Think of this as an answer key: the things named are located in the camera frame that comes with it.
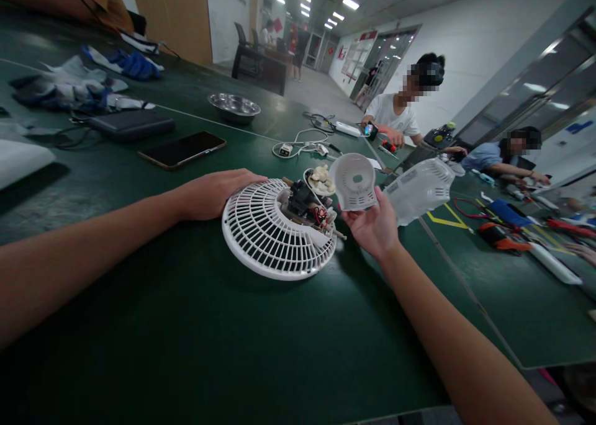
power strip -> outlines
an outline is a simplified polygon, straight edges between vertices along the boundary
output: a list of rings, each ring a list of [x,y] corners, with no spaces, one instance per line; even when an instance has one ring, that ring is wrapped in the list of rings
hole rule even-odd
[[[352,127],[347,124],[338,122],[335,124],[335,128],[339,132],[347,133],[348,135],[351,135],[351,136],[362,136],[362,133],[360,132],[360,129],[358,127]]]

red sign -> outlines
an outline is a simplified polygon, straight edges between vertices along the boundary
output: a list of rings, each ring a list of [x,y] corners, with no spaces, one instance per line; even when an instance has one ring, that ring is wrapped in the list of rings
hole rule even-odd
[[[368,33],[362,34],[362,36],[360,36],[360,40],[368,40],[370,38],[375,38],[376,35],[377,35],[376,31],[370,31]]]

wooden wall panel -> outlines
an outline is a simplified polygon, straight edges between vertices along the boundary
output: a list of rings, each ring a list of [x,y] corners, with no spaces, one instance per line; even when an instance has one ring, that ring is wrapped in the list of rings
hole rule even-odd
[[[147,37],[164,40],[183,59],[205,65],[212,62],[207,0],[136,0],[147,19]]]

phone screen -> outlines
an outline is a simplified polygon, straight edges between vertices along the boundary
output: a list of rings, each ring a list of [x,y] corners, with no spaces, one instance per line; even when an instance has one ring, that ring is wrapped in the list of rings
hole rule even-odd
[[[217,138],[209,132],[199,132],[181,138],[180,140],[142,151],[141,154],[165,166],[173,167],[197,155],[217,149],[224,144],[224,140]]]

hand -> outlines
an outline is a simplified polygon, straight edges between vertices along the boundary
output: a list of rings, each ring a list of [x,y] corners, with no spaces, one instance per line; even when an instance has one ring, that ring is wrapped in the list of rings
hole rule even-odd
[[[341,217],[350,227],[358,244],[378,261],[383,261],[387,253],[399,244],[397,220],[387,195],[378,186],[374,193],[379,205],[368,211],[344,211]]]
[[[445,153],[462,152],[464,154],[464,156],[467,156],[467,149],[460,147],[460,146],[452,146],[452,147],[445,148],[445,149],[443,149],[443,152],[445,152]]]
[[[531,176],[531,178],[533,178],[536,182],[540,182],[543,185],[550,185],[551,181],[549,180],[549,178],[547,176],[544,176],[542,174],[538,174],[537,172],[534,172]]]
[[[596,251],[580,244],[567,243],[565,246],[576,253],[579,257],[596,267]]]
[[[402,147],[404,147],[404,145],[405,145],[404,134],[401,133],[399,130],[393,130],[391,127],[387,127],[387,130],[385,131],[385,133],[387,134],[389,141],[391,141],[393,144],[395,144],[395,147],[397,147],[398,149],[401,149]]]
[[[267,181],[247,169],[203,175],[163,194],[181,220],[210,220],[221,216],[226,201],[240,188]]]

